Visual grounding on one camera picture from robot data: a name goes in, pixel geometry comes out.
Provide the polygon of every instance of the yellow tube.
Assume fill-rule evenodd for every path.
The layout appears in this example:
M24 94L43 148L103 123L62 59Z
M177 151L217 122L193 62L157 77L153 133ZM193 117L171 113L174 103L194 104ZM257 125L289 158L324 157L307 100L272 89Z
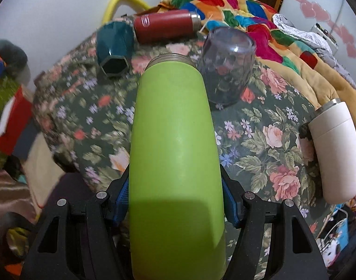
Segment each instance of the yellow tube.
M112 21L114 11L116 9L116 6L120 0L110 0L110 2L107 5L106 11L104 13L103 19L101 21L101 24L105 24L109 21ZM132 2L133 4L143 8L144 10L150 9L151 7L143 0L127 0L129 2Z

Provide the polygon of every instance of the white wall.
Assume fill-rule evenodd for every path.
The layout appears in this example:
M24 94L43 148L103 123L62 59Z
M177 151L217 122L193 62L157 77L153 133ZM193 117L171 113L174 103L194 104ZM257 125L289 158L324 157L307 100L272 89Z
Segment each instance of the white wall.
M33 79L91 35L101 23L109 0L3 0L0 38L20 46L28 55L21 79L35 89ZM151 6L160 0L145 0ZM116 15L134 11L120 6Z
M296 28L303 31L310 31L311 27L317 22L315 18L306 18L302 12L302 4L306 2L316 2L321 8L330 14L331 19L328 22L319 21L319 24L329 32L332 26L345 26L348 32L353 35L354 46L356 48L356 16L345 0L283 0L280 13L285 15L293 22ZM353 80L356 82L356 57L350 57L347 51L347 43L335 30L332 35L336 39L339 50L335 54L336 59L343 67L349 71Z

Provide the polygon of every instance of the metal screw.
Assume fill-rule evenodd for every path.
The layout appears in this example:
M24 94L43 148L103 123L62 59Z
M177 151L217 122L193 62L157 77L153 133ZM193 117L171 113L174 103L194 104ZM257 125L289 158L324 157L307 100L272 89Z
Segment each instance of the metal screw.
M66 205L66 200L60 199L59 201L57 201L57 205L59 205L60 207L63 207L64 205Z
M107 196L107 192L104 192L104 191L98 192L98 193L96 194L96 197L97 197L98 199L104 199L106 196Z
M252 200L252 199L255 198L255 195L254 195L253 192L245 192L245 193L244 193L244 196L245 196L247 199L249 199L249 200Z
M285 205L287 205L288 207L293 207L294 202L291 199L286 199L284 201Z

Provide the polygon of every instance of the floral tablecloth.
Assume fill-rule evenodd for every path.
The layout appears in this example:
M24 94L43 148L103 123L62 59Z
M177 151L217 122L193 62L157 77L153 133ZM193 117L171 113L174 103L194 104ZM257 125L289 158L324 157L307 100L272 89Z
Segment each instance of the floral tablecloth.
M148 62L169 52L197 62L204 40L198 34L179 43L137 44L130 72L108 79L97 66L96 34L86 39L47 72L35 93L35 117L52 151L74 164L94 192L105 190L128 165L138 79ZM293 199L317 236L332 207L322 198L308 100L256 61L238 103L211 110L219 162L230 177L264 200ZM225 229L230 260L239 231L229 222ZM266 225L256 279L265 272L270 237Z

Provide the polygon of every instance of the blue gripper pad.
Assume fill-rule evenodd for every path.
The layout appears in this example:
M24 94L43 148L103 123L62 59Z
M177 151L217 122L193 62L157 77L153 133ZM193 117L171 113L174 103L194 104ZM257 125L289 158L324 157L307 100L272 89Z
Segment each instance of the blue gripper pad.
M125 219L129 209L129 178L126 179L120 194L115 202L115 214L113 216L113 225L119 226Z
M240 220L237 214L237 204L226 184L222 179L223 204L227 221L231 222L235 228L239 228Z

